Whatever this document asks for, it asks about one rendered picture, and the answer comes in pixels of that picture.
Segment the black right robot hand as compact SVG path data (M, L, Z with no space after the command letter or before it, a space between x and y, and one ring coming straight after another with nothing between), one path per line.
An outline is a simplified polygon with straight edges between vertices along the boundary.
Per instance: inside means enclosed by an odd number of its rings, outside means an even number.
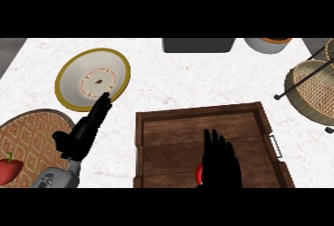
M217 131L203 129L202 185L205 189L239 189L240 170L233 146Z

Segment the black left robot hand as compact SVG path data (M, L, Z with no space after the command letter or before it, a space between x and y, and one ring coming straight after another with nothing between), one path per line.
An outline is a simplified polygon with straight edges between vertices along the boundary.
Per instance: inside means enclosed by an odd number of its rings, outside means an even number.
M94 143L97 129L104 121L110 107L109 93L103 93L94 102L88 115L79 119L72 131L69 133L56 131L51 134L62 159L79 162L87 156Z

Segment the red tomato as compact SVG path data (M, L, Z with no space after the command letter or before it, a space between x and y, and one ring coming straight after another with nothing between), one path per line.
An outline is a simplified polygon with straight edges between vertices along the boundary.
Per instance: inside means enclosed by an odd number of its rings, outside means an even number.
M195 182L196 185L202 185L202 163L195 168Z

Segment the brown wooden tray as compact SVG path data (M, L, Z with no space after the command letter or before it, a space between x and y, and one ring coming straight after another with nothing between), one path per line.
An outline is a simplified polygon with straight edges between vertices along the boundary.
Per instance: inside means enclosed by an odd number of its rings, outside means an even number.
M135 114L137 188L192 188L233 163L245 188L292 188L258 102Z

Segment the wicker tiered basket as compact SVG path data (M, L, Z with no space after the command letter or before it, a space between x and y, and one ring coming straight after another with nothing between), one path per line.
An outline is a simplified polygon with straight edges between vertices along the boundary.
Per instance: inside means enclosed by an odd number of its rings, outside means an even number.
M334 133L334 38L286 73L283 93L273 99L283 96L297 112Z

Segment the orange patterned oval placemat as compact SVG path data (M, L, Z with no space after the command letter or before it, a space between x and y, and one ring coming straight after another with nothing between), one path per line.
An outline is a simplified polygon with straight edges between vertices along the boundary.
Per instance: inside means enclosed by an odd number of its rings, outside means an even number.
M14 180L0 188L28 188L47 167L67 169L51 134L69 133L72 128L70 118L54 109L31 110L0 125L0 160L11 153L13 159L23 162Z

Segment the white plate with gold rim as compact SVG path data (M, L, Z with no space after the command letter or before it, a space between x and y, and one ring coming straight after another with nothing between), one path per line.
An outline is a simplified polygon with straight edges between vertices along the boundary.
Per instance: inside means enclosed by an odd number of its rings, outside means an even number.
M113 49L88 49L65 63L54 79L54 94L60 105L87 112L103 93L113 101L125 91L130 64Z

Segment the dark grey box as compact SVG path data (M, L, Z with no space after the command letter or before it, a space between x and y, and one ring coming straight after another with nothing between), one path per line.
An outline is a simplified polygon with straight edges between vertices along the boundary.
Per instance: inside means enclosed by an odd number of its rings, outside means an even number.
M234 38L162 38L165 53L227 53Z

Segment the white pot with orange rim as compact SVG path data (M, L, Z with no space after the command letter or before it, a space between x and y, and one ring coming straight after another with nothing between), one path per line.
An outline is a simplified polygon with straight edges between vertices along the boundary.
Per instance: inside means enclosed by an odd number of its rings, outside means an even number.
M291 38L245 38L243 41L257 52L276 54L283 50Z

